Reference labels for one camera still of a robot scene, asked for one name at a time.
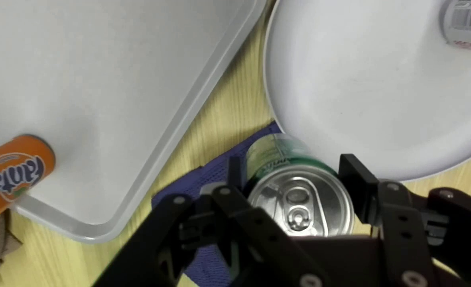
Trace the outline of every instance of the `fanta logo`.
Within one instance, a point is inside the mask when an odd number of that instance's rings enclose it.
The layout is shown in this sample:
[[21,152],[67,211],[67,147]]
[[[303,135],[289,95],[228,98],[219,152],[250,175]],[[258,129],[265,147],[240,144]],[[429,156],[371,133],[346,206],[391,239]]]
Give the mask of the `fanta logo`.
[[0,156],[0,194],[13,201],[43,177],[45,165],[39,156],[11,153]]

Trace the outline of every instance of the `green soda can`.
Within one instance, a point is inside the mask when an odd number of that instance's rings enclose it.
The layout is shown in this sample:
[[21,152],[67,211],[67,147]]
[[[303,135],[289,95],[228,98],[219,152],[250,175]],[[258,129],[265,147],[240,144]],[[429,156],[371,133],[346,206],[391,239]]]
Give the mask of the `green soda can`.
[[354,227],[354,208],[337,174],[300,140],[270,134],[246,153],[244,193],[290,236],[336,236]]

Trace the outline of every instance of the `can label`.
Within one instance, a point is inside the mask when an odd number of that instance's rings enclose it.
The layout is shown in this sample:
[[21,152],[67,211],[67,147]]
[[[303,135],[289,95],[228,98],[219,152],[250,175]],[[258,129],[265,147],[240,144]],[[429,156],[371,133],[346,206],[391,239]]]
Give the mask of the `can label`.
[[287,134],[270,134],[257,140],[246,153],[246,174],[249,181],[258,181],[287,165],[314,165],[336,175],[335,171],[312,155],[300,140]]
[[443,31],[451,45],[471,49],[471,0],[453,0],[449,3]]
[[0,195],[8,202],[39,182],[45,173],[45,164],[38,155],[9,153],[0,155]]

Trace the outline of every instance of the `silver can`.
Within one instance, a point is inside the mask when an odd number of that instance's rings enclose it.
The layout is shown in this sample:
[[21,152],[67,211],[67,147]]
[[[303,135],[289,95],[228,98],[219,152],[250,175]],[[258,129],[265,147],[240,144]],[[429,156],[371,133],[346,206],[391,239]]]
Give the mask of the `silver can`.
[[263,208],[289,236],[350,234],[354,208],[335,171],[286,134],[257,140],[246,154],[251,205]]
[[471,0],[449,0],[443,5],[444,36],[450,45],[471,49]]

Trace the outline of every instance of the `metal screw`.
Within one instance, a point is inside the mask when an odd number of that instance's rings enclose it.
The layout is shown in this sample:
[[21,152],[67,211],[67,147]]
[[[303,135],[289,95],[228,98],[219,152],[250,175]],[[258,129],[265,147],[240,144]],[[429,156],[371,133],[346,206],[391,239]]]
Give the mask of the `metal screw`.
[[386,187],[389,189],[393,189],[394,191],[398,191],[400,189],[400,187],[396,183],[388,183]]
[[408,270],[402,274],[402,281],[408,287],[427,287],[428,282],[423,275],[416,271]]
[[221,189],[219,191],[220,194],[223,194],[223,195],[229,195],[230,194],[230,190],[229,189]]
[[439,192],[440,195],[446,197],[446,198],[453,198],[453,192],[443,189],[442,191]]
[[314,274],[304,274],[299,279],[301,287],[322,287],[322,281]]
[[173,203],[175,204],[182,204],[184,202],[186,202],[186,198],[182,196],[177,196],[176,198],[173,199]]

